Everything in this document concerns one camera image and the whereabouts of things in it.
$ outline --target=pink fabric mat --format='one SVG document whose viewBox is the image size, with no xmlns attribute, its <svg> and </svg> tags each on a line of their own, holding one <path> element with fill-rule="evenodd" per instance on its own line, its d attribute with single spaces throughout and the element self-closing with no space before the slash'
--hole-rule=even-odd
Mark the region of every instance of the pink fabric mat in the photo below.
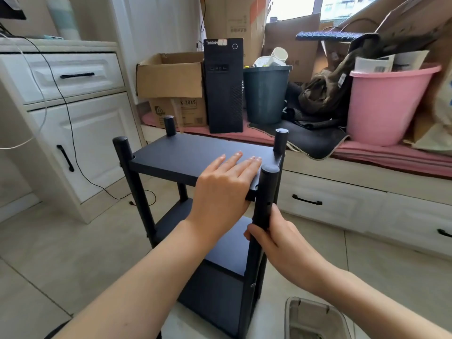
<svg viewBox="0 0 452 339">
<path fill-rule="evenodd" d="M 151 113 L 145 114 L 141 119 L 146 125 L 155 126 Z M 211 134 L 208 126 L 185 127 L 184 132 L 237 141 L 273 144 L 272 136 L 250 128 L 248 124 L 248 121 L 244 119 L 242 133 Z M 452 157 L 427 153 L 403 145 L 380 147 L 361 144 L 356 141 L 345 141 L 334 151 L 332 157 L 365 161 L 387 168 L 452 178 Z"/>
</svg>

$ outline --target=top shelf panel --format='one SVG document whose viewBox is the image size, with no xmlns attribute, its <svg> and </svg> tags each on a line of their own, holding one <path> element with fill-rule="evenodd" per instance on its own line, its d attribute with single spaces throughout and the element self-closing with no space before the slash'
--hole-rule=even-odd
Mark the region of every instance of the top shelf panel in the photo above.
<svg viewBox="0 0 452 339">
<path fill-rule="evenodd" d="M 214 159 L 223 153 L 229 158 L 239 150 L 243 152 L 239 162 L 252 156 L 262 157 L 263 165 L 279 166 L 281 161 L 281 156 L 274 154 L 273 147 L 178 133 L 164 136 L 135 152 L 130 169 L 195 186 L 199 175 Z M 259 173 L 251 184 L 247 199 L 254 199 L 258 178 Z"/>
</svg>

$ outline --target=cabinet handle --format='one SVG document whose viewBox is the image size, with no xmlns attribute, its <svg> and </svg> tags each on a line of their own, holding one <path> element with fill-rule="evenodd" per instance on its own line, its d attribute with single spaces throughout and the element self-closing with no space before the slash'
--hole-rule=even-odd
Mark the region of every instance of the cabinet handle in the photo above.
<svg viewBox="0 0 452 339">
<path fill-rule="evenodd" d="M 69 171 L 71 171 L 72 173 L 75 171 L 74 167 L 72 166 L 71 161 L 69 160 L 69 157 L 66 154 L 66 151 L 64 150 L 63 146 L 58 144 L 56 146 L 57 149 L 59 149 L 61 151 L 61 153 L 63 153 L 64 158 L 66 158 L 67 163 L 69 164 Z"/>
<path fill-rule="evenodd" d="M 452 234 L 449 234 L 449 233 L 447 233 L 447 232 L 444 231 L 444 230 L 438 229 L 438 233 L 441 234 L 441 235 L 443 235 L 443 236 L 445 236 L 445 237 L 452 238 Z"/>
<path fill-rule="evenodd" d="M 71 79 L 74 77 L 85 77 L 85 76 L 94 76 L 93 72 L 87 72 L 87 73 L 75 73 L 73 75 L 61 75 L 60 79 Z"/>
<path fill-rule="evenodd" d="M 296 200 L 298 200 L 298 201 L 303 201 L 303 202 L 307 202 L 307 203 L 312 203 L 313 205 L 317 205 L 317 206 L 323 205 L 323 202 L 322 202 L 322 201 L 309 201 L 309 200 L 305 200 L 305 199 L 299 198 L 296 194 L 293 194 L 293 195 L 292 195 L 292 198 L 294 198 L 294 199 L 296 199 Z"/>
</svg>

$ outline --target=black keyboard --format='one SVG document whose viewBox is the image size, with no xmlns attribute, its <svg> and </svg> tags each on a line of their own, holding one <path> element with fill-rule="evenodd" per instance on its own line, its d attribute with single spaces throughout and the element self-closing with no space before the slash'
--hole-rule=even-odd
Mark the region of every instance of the black keyboard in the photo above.
<svg viewBox="0 0 452 339">
<path fill-rule="evenodd" d="M 300 32 L 297 34 L 297 40 L 324 40 L 324 41 L 345 41 L 352 42 L 362 37 L 364 33 L 356 32 Z"/>
</svg>

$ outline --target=pink bucket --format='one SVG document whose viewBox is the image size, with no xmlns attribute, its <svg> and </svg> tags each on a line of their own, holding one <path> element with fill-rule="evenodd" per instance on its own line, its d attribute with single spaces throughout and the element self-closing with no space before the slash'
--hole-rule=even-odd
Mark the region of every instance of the pink bucket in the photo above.
<svg viewBox="0 0 452 339">
<path fill-rule="evenodd" d="M 420 70 L 360 73 L 352 71 L 347 133 L 352 140 L 378 146 L 402 140 L 438 64 Z"/>
</svg>

